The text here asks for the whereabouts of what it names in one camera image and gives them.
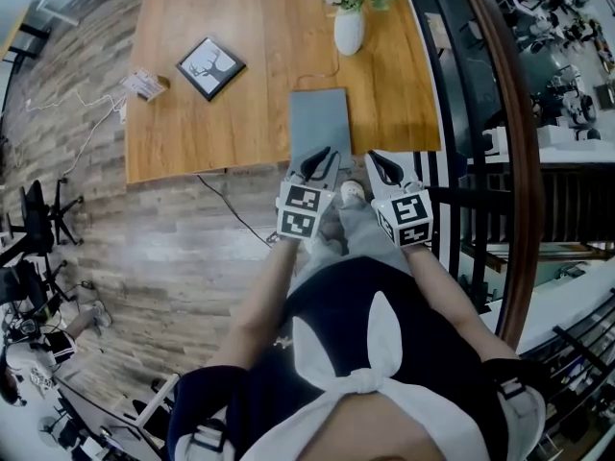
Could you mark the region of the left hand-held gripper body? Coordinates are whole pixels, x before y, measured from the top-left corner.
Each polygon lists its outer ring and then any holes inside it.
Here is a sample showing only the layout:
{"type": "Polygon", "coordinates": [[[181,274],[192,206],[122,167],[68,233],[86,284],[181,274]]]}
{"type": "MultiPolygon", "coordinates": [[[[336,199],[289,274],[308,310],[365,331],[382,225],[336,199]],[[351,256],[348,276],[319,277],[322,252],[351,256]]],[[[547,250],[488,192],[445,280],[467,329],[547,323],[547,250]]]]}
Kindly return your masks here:
{"type": "Polygon", "coordinates": [[[322,217],[335,198],[335,185],[341,156],[335,160],[327,178],[313,182],[313,173],[301,173],[300,164],[313,154],[291,160],[276,199],[277,234],[279,236],[310,240],[316,236],[322,217]]]}

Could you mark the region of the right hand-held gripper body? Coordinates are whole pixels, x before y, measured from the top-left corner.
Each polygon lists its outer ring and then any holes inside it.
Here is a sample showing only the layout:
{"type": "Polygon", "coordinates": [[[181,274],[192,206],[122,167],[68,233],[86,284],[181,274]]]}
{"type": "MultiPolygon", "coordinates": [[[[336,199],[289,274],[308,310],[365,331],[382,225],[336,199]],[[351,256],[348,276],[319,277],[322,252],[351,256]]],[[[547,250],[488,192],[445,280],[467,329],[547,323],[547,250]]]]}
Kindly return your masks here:
{"type": "Polygon", "coordinates": [[[404,179],[400,183],[385,185],[371,159],[365,155],[365,167],[373,194],[371,207],[381,229],[397,248],[430,242],[434,219],[431,198],[414,170],[413,154],[381,150],[369,152],[377,152],[393,160],[404,170],[404,179]]]}

